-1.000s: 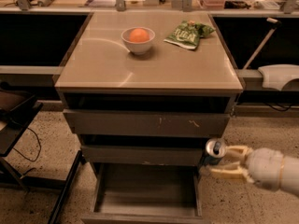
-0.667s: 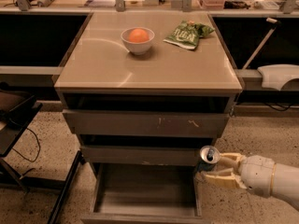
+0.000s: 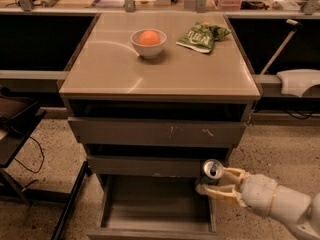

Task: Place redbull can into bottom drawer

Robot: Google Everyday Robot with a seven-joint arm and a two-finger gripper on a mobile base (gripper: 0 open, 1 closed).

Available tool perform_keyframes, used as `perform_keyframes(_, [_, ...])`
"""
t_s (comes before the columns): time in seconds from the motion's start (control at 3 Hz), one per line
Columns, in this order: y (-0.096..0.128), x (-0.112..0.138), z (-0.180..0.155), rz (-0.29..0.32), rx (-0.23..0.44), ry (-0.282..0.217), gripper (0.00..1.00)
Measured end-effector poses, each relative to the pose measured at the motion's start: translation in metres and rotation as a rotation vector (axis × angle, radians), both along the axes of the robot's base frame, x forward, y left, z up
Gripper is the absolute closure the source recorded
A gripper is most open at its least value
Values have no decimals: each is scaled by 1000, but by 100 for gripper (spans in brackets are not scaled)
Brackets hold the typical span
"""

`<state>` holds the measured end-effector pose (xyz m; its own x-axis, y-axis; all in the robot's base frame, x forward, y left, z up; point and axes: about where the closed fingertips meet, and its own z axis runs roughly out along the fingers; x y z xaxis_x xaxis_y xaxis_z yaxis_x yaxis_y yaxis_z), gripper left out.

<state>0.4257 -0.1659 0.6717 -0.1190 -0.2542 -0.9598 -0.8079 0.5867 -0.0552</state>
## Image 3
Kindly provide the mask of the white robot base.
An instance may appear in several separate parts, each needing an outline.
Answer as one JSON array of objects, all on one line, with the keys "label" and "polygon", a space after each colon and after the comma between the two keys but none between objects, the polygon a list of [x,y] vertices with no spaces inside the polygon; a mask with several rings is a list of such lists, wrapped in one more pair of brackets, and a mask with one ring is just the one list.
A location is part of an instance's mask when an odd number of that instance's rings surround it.
[{"label": "white robot base", "polygon": [[320,84],[320,71],[315,69],[294,69],[276,74],[281,80],[281,93],[301,98],[310,88]]}]

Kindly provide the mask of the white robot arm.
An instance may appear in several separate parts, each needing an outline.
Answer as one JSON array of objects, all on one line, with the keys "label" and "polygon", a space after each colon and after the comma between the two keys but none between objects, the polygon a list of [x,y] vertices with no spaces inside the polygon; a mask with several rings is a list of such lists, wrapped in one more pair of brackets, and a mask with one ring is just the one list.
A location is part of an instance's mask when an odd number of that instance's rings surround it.
[{"label": "white robot arm", "polygon": [[237,204],[249,212],[282,224],[297,240],[320,240],[320,195],[280,185],[262,174],[222,167],[203,176],[196,191],[212,199]]}]

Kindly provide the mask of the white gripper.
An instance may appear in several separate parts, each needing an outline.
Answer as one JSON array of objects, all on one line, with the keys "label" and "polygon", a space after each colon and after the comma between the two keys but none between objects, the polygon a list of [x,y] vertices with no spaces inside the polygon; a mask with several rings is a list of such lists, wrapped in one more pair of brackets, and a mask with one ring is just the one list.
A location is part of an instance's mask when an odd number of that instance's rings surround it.
[{"label": "white gripper", "polygon": [[[258,216],[269,215],[273,196],[278,187],[276,180],[262,174],[250,175],[240,168],[224,167],[220,181],[226,185],[198,184],[195,189],[201,195],[227,204],[241,204]],[[239,185],[240,194],[236,191],[236,186]]]}]

